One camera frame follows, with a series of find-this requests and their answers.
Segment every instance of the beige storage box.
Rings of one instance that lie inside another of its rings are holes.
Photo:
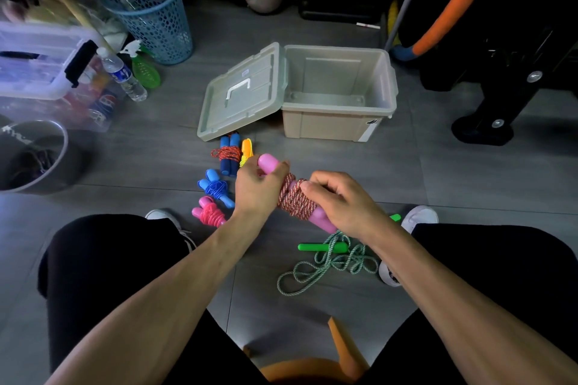
[[[286,137],[366,142],[397,92],[381,49],[273,43],[209,83],[197,134],[212,140],[281,109]]]

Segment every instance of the person's right hand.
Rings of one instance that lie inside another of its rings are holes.
[[[388,221],[387,214],[345,172],[315,171],[300,188],[323,208],[335,227],[362,242],[370,241]]]

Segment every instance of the orange chair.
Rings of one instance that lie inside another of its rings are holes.
[[[333,385],[357,381],[369,369],[369,364],[342,323],[331,317],[328,324],[339,362],[321,358],[277,362],[261,368],[264,377],[271,383],[284,385]],[[250,357],[247,346],[243,351]]]

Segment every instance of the shoe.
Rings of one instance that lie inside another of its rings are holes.
[[[149,213],[146,214],[145,218],[151,219],[151,220],[152,219],[169,219],[175,225],[175,227],[179,231],[180,235],[182,237],[184,237],[184,242],[187,244],[188,252],[190,253],[192,250],[197,248],[197,244],[188,235],[191,232],[183,230],[181,228],[180,222],[177,220],[177,218],[175,218],[172,214],[170,214],[166,210],[163,210],[163,209],[151,210]]]
[[[417,224],[437,224],[439,219],[437,218],[437,213],[431,207],[426,205],[419,205],[414,207],[409,211],[403,221],[401,221],[401,227],[412,234],[413,229]]]
[[[403,218],[401,227],[411,234],[417,224],[437,224],[438,222],[439,219],[434,209],[426,205],[419,205],[411,209],[406,217]],[[387,285],[393,287],[401,286],[383,260],[379,264],[379,277]]]
[[[386,263],[382,260],[379,264],[379,277],[383,280],[386,285],[393,286],[397,288],[401,286],[401,283],[397,281],[395,276],[392,274],[390,269],[387,267]]]

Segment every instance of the hand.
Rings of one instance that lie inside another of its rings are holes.
[[[310,181],[301,183],[301,191],[323,208],[335,227],[362,242],[376,236],[380,225],[389,220],[359,183],[345,172],[315,171]]]
[[[279,162],[273,172],[261,177],[257,166],[258,159],[259,156],[252,156],[237,172],[233,215],[256,216],[265,223],[277,207],[281,186],[289,173],[289,163]]]

